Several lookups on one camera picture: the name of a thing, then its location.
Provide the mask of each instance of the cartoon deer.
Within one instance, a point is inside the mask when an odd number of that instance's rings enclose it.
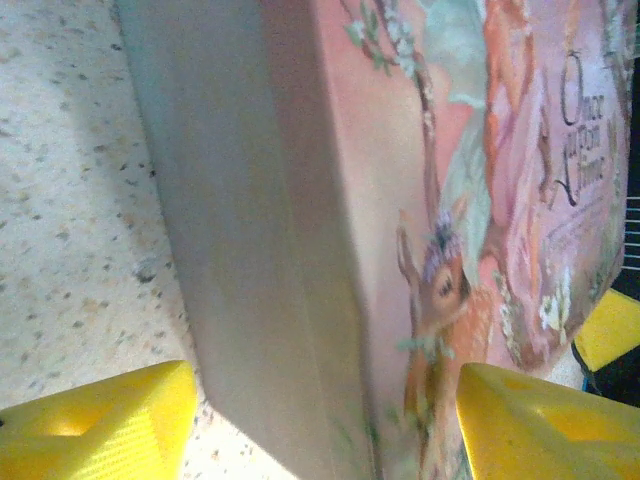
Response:
[[[462,242],[456,233],[466,204],[465,198],[459,199],[451,212],[440,214],[424,261],[416,257],[418,243],[411,239],[410,219],[404,212],[397,231],[398,265],[410,290],[414,344],[404,410],[418,426],[419,479],[452,476],[450,463],[455,459],[450,458],[451,452],[462,441],[455,423],[460,367],[486,359],[491,297],[484,290],[471,290],[462,266]]]

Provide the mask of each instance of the terrazzo floor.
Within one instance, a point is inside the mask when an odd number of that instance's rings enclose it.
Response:
[[[121,45],[111,0],[0,1],[0,409],[197,371]],[[293,478],[199,396],[184,479]]]

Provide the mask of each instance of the speckled floor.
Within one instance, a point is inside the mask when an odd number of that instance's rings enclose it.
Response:
[[[111,5],[0,4],[0,408],[197,365]],[[183,478],[292,478],[200,398]]]

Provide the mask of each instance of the pink book cover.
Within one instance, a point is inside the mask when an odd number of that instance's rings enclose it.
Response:
[[[545,374],[620,270],[636,2],[313,5],[367,319],[362,428],[384,478],[470,478],[460,366]]]

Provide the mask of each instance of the yellow plastic block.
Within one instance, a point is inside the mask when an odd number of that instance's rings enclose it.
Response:
[[[475,363],[456,402],[476,480],[640,479],[640,409]]]
[[[640,302],[609,290],[575,338],[576,348],[595,372],[640,345]]]
[[[197,404],[171,361],[0,411],[0,480],[174,480]]]

